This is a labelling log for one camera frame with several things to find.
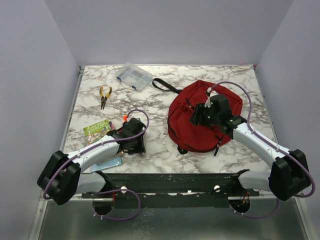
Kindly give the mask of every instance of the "white marble countertop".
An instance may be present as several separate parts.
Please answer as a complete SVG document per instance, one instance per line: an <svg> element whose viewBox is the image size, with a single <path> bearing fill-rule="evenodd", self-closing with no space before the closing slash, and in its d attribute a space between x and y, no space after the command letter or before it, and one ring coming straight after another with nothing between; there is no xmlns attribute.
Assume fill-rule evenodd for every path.
<svg viewBox="0 0 320 240"><path fill-rule="evenodd" d="M119 82L115 72L121 66L86 66L67 133L64 152L73 152L87 145L83 128L104 119L112 121L116 128L121 127L123 116L130 110L139 108L147 112L150 126L146 132L146 156L138 154L122 156L122 166L110 168L107 173L235 173L242 169L253 171L268 170L267 164L246 146L235 140L220 147L217 156L213 152L188 152L181 155L177 145L169 138L167 117L169 106L177 96L164 92L151 84L141 92ZM176 66L139 65L164 79L174 87L182 89L194 81L231 81L243 86L250 94L253 103L251 124L270 139L274 139L270 120L260 93L252 66ZM112 87L105 109L100 110L100 86ZM249 102L241 89L224 84L243 99L241 116L247 118ZM145 118L140 113L134 117Z"/></svg>

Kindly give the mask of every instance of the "pliers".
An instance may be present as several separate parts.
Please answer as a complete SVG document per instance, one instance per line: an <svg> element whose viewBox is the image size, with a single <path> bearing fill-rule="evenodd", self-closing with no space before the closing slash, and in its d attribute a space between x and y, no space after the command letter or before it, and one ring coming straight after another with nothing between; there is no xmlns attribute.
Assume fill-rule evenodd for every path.
<svg viewBox="0 0 320 240"><path fill-rule="evenodd" d="M109 87L109 92L105 96L103 94L103 90L104 90L104 87L101 86L100 87L100 96L101 96L101 108L100 109L101 110L105 109L106 101L110 97L110 94L112 92L112 87L111 86Z"/></svg>

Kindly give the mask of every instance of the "gray wall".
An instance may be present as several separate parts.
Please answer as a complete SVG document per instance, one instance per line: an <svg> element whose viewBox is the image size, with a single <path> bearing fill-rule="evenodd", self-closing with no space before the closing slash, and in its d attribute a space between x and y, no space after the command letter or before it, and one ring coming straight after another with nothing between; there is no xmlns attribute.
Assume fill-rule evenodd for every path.
<svg viewBox="0 0 320 240"><path fill-rule="evenodd" d="M43 0L2 0L0 19L0 239L26 240L79 69Z"/></svg>
<svg viewBox="0 0 320 240"><path fill-rule="evenodd" d="M80 65L256 64L293 0L45 0Z"/></svg>
<svg viewBox="0 0 320 240"><path fill-rule="evenodd" d="M279 142L306 153L317 183L306 200L320 236L320 1L295 0L264 52L257 77Z"/></svg>

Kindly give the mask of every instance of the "black strap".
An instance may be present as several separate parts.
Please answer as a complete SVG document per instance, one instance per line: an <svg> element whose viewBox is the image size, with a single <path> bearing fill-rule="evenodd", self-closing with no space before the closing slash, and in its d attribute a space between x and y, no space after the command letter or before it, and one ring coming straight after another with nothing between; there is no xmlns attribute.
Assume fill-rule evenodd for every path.
<svg viewBox="0 0 320 240"><path fill-rule="evenodd" d="M158 87L158 86L155 84L155 82L160 83L161 85L165 86L165 87L168 88L168 89L162 89L162 88ZM153 85L156 89L159 89L159 90L162 90L162 91L166 91L166 92L172 91L172 92L175 92L176 94L179 94L179 93L182 91L182 90L176 89L174 86L171 86L169 83L163 81L163 80L160 79L160 78L155 78L155 79L153 79L152 85Z"/></svg>

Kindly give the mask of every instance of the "black mounting rail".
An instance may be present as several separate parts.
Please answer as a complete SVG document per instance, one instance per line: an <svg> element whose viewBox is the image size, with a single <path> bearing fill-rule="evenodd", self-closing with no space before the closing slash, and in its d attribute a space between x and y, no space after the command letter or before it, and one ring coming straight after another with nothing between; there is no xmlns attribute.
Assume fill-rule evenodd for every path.
<svg viewBox="0 0 320 240"><path fill-rule="evenodd" d="M142 208L191 208L216 207L228 208L228 197L259 196L259 192L244 189L238 173L102 173L106 185L101 192L127 189L136 192ZM84 199L114 198L113 201L93 201L97 213L106 214L110 205L117 209L137 207L136 197L130 193L82 194Z"/></svg>

